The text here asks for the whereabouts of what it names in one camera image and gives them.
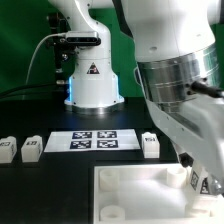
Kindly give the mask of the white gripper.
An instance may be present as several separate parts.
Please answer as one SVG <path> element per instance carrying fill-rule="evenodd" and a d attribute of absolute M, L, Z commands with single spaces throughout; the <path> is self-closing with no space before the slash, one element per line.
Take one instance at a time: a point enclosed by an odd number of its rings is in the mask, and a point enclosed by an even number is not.
<path fill-rule="evenodd" d="M 154 124 L 184 151 L 178 155 L 180 164 L 187 168 L 198 160 L 215 178 L 211 194 L 224 194 L 224 100 L 198 95 L 181 103 L 177 113 L 146 103 Z"/>

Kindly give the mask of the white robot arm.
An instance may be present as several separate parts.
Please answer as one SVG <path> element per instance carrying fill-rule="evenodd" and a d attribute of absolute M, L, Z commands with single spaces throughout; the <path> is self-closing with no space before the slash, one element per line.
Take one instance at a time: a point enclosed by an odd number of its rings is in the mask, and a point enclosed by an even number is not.
<path fill-rule="evenodd" d="M 224 193 L 224 93 L 215 37 L 223 0 L 49 0 L 68 21 L 64 43 L 74 47 L 69 109 L 103 112 L 121 102 L 111 71 L 110 34 L 92 8 L 114 7 L 135 44 L 137 74 L 154 124 L 183 165 L 201 164 L 212 194 Z"/>

